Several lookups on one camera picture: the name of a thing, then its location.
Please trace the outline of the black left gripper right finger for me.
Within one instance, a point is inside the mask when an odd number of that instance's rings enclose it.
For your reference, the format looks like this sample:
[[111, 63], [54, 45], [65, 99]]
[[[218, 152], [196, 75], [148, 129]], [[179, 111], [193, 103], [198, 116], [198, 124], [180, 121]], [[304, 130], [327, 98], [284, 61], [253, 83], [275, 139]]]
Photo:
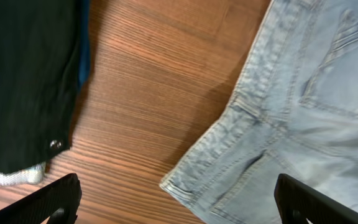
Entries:
[[287, 175], [278, 176], [275, 202], [283, 224], [358, 224], [358, 213]]

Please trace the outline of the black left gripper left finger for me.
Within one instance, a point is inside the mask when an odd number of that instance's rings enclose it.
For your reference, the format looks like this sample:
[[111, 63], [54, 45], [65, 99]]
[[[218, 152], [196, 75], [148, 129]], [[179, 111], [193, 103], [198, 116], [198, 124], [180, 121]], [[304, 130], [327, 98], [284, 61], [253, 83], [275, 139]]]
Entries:
[[0, 210], [0, 224], [74, 224], [81, 196], [78, 176], [68, 174]]

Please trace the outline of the light blue denim shorts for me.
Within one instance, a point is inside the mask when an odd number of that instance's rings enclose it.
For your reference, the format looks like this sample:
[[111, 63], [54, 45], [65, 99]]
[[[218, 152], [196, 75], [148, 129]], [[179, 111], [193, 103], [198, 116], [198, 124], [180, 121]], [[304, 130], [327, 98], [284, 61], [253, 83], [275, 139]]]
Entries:
[[358, 0], [273, 0], [220, 118], [160, 186], [206, 223], [279, 223], [288, 174], [358, 212]]

